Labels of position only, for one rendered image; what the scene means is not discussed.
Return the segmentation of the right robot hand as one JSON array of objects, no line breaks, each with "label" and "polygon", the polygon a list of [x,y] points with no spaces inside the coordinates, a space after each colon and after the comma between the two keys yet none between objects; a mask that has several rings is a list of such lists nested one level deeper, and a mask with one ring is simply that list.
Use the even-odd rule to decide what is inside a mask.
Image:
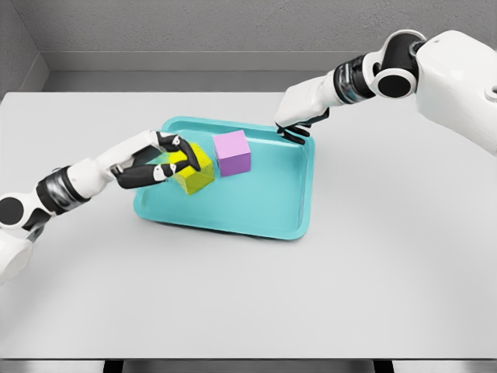
[{"label": "right robot hand", "polygon": [[284,93],[274,117],[277,133],[288,141],[304,145],[304,139],[310,136],[307,128],[326,119],[334,102],[334,89],[326,77],[292,85]]}]

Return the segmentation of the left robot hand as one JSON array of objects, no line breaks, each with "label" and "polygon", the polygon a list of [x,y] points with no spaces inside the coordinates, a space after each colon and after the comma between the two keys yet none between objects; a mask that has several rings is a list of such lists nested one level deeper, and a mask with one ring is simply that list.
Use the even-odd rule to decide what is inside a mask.
[{"label": "left robot hand", "polygon": [[[152,164],[163,152],[182,152],[185,160]],[[122,141],[97,157],[97,163],[109,171],[123,189],[162,183],[187,167],[201,167],[190,143],[178,134],[146,130]]]}]

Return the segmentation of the yellow cube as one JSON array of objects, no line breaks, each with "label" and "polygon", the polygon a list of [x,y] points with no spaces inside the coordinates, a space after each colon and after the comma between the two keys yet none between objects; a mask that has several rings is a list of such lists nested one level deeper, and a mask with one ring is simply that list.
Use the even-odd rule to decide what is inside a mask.
[{"label": "yellow cube", "polygon": [[191,143],[190,145],[197,157],[200,171],[188,166],[172,177],[188,195],[196,193],[215,180],[212,159],[197,143]]}]

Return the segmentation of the teal tray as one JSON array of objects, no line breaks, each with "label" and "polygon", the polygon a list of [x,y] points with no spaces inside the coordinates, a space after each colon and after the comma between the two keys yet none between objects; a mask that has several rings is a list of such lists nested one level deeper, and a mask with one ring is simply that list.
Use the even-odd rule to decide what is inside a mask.
[{"label": "teal tray", "polygon": [[195,117],[173,117],[163,131],[177,133],[214,156],[215,135],[242,130],[252,152],[247,173],[223,177],[189,195],[174,180],[140,188],[134,211],[140,218],[223,232],[293,240],[308,230],[315,142],[280,137],[275,127]]}]

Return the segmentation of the purple cube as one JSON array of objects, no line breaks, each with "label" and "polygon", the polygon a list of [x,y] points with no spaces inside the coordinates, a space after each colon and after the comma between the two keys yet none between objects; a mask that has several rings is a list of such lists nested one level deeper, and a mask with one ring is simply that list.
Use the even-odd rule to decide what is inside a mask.
[{"label": "purple cube", "polygon": [[252,153],[243,130],[213,136],[214,151],[222,177],[249,172]]}]

